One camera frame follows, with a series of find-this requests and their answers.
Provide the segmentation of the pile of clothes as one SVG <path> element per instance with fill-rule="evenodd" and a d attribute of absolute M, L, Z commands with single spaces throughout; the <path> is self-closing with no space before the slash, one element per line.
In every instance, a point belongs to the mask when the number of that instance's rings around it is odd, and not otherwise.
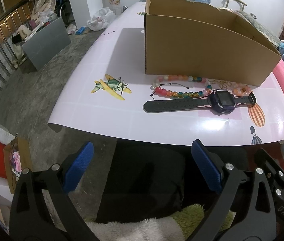
<path fill-rule="evenodd" d="M 31 12 L 31 20 L 37 25 L 42 22 L 40 19 L 44 13 L 51 10 L 55 11 L 56 0 L 35 0 L 33 10 Z"/>

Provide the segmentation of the white plastic bag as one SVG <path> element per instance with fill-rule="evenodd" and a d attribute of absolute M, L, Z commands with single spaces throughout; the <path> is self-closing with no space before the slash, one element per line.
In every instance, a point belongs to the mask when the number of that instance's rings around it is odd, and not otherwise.
<path fill-rule="evenodd" d="M 108 26 L 116 19 L 115 13 L 110 8 L 102 8 L 91 20 L 87 21 L 87 27 L 92 31 L 100 31 L 108 28 Z"/>

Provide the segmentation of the grey green pillow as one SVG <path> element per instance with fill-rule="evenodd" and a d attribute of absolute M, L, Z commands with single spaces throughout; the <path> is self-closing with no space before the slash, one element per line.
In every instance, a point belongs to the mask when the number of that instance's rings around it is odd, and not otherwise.
<path fill-rule="evenodd" d="M 234 11 L 235 14 L 241 16 L 244 18 L 246 21 L 248 21 L 253 27 L 255 27 L 264 37 L 268 39 L 269 42 L 271 42 L 275 47 L 278 47 L 280 44 L 280 39 L 267 27 L 264 25 L 260 24 L 253 16 L 250 14 L 236 10 Z"/>

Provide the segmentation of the grey metal cabinet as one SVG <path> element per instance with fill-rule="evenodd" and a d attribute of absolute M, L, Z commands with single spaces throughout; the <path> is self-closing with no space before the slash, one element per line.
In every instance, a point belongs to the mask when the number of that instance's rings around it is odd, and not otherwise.
<path fill-rule="evenodd" d="M 37 71 L 71 43 L 61 17 L 41 28 L 23 45 L 22 49 Z"/>

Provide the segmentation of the brown paper bag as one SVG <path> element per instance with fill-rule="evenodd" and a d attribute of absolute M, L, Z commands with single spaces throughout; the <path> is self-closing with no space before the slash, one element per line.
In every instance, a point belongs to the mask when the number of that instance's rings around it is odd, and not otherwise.
<path fill-rule="evenodd" d="M 28 141 L 15 137 L 4 147 L 3 156 L 8 186 L 10 192 L 14 194 L 22 170 L 33 169 Z"/>

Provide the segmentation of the white fluffy rug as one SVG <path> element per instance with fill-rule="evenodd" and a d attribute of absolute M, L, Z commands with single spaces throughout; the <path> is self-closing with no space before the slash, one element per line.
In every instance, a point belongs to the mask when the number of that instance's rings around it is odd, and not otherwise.
<path fill-rule="evenodd" d="M 109 222 L 86 224 L 99 240 L 186 240 L 204 219 L 201 205 L 188 206 L 164 218 L 144 219 L 137 223 Z"/>

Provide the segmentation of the gold butterfly pendant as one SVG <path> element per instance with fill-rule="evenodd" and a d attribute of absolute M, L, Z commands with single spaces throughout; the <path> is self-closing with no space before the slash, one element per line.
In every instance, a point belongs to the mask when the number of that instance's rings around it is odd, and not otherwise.
<path fill-rule="evenodd" d="M 223 80 L 213 80 L 212 83 L 217 84 L 220 89 L 228 89 L 233 86 L 231 82 Z"/>

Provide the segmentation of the wooden chair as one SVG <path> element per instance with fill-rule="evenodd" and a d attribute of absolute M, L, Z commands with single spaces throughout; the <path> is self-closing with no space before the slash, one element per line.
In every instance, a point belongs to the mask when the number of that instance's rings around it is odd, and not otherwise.
<path fill-rule="evenodd" d="M 238 9 L 241 11 L 244 11 L 245 8 L 248 6 L 247 3 L 245 3 L 242 0 L 223 0 L 221 2 L 222 7 L 232 9 L 235 5 L 238 6 Z"/>

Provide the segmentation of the black purple smartwatch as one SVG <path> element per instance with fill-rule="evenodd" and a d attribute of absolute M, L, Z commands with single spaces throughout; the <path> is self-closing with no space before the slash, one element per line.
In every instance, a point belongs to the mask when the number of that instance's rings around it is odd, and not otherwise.
<path fill-rule="evenodd" d="M 214 90 L 206 97 L 180 98 L 176 100 L 152 100 L 144 103 L 147 113 L 166 113 L 196 109 L 209 109 L 218 115 L 229 114 L 239 107 L 253 107 L 256 104 L 254 93 L 235 96 L 226 90 Z"/>

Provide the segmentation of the brown cardboard box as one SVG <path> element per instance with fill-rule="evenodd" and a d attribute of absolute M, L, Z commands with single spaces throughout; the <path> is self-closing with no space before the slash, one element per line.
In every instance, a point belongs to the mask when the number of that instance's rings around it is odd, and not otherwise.
<path fill-rule="evenodd" d="M 241 16 L 187 0 L 146 0 L 145 72 L 260 86 L 279 51 Z"/>

